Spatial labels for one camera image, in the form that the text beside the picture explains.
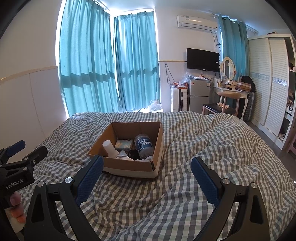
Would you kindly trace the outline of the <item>person's left hand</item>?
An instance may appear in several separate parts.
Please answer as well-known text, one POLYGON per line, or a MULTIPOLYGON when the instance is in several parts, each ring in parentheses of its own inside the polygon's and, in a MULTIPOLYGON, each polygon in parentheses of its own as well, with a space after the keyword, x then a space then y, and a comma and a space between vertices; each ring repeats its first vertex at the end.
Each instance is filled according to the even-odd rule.
POLYGON ((21 196, 18 192, 15 192, 10 197, 10 203, 12 207, 6 209, 6 216, 14 231, 20 231, 25 224, 26 216, 21 202, 21 196))

